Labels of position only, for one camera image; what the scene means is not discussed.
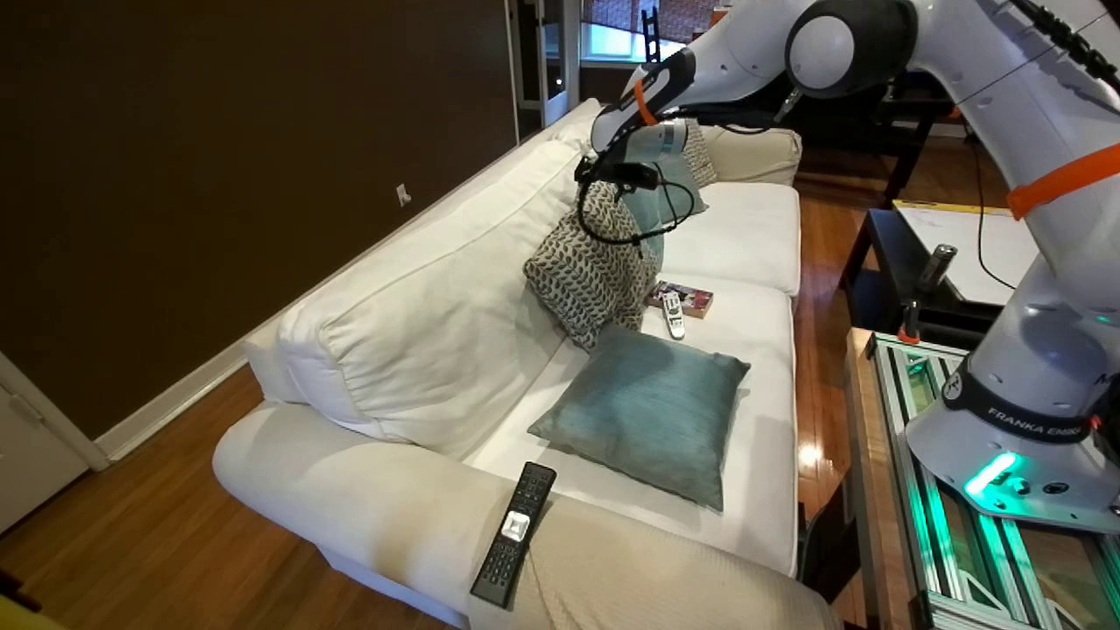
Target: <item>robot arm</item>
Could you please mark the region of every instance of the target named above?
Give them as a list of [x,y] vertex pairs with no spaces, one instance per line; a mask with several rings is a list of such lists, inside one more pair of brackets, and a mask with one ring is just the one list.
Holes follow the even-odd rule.
[[[1039,260],[908,446],[989,514],[1116,536],[1120,468],[1089,419],[1120,371],[1116,21],[1112,0],[739,0],[631,82],[592,145],[625,161],[633,131],[774,82],[838,97],[904,66],[937,78],[1031,209]],[[1007,483],[969,488],[1004,453]]]

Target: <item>white baseboard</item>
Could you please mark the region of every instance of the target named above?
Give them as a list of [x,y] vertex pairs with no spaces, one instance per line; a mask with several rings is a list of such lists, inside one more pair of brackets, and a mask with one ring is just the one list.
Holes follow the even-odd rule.
[[228,350],[214,353],[206,363],[180,379],[171,389],[155,397],[146,405],[135,409],[114,432],[100,439],[100,449],[120,461],[137,453],[146,439],[167,426],[180,412],[187,412],[197,398],[218,389],[247,363],[247,341],[230,343]]
[[9,360],[9,353],[0,353],[0,393],[0,398],[10,398],[24,412],[48,424],[48,432],[64,446],[71,446],[92,468],[109,468],[109,456],[87,433],[82,433],[73,419],[54,398],[47,398],[47,393],[17,363]]

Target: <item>black cable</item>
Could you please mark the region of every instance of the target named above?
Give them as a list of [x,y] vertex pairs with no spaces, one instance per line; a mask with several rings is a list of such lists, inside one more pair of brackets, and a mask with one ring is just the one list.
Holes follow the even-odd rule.
[[[654,164],[654,172],[660,172],[660,189],[662,189],[662,197],[666,197],[666,206],[670,206],[670,214],[674,214],[674,224],[660,224],[660,229],[640,232],[640,234],[631,234],[631,238],[603,234],[603,232],[596,232],[596,229],[589,224],[589,214],[584,214],[584,206],[589,206],[589,189],[592,189],[592,181],[589,181],[589,187],[582,187],[582,192],[579,192],[579,222],[582,222],[582,229],[584,229],[596,243],[603,243],[603,244],[640,244],[640,243],[660,238],[660,234],[670,234],[670,232],[675,232],[682,222],[690,222],[690,217],[696,214],[696,192],[694,192],[690,187],[670,181],[666,172],[662,172],[662,164]],[[690,199],[690,209],[685,209],[685,214],[678,214],[678,206],[674,204],[670,189],[678,189],[678,192]]]
[[1007,290],[1014,290],[1014,284],[1003,279],[989,262],[984,262],[984,178],[979,178],[979,164],[976,164],[976,206],[979,206],[979,222],[976,222],[976,262],[979,271],[995,279],[1004,284]]

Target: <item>white couch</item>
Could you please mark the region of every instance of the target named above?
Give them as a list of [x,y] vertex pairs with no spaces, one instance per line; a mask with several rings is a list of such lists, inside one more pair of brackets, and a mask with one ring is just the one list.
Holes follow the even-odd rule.
[[[258,328],[249,360],[267,402],[218,446],[218,480],[361,585],[452,626],[491,626],[496,615],[468,598],[468,580],[523,461],[542,461],[559,477],[509,622],[834,622],[790,580],[796,132],[704,131],[719,168],[701,189],[709,214],[666,243],[662,276],[715,290],[709,320],[685,323],[685,343],[748,360],[724,510],[524,432],[589,363],[530,294],[523,262],[575,206],[570,172],[596,113],[584,103]],[[666,335],[654,309],[643,333]]]

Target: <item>remote control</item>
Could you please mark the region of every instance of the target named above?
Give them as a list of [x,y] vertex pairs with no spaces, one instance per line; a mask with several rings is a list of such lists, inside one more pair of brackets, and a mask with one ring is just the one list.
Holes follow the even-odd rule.
[[530,540],[536,532],[538,514],[548,510],[555,480],[558,480],[558,468],[524,461],[516,496],[503,509],[501,529],[493,532],[493,543],[481,566],[481,579],[468,589],[477,598],[509,608],[523,574],[523,561],[530,552]]
[[685,341],[685,304],[675,290],[662,294],[662,316],[674,341]]

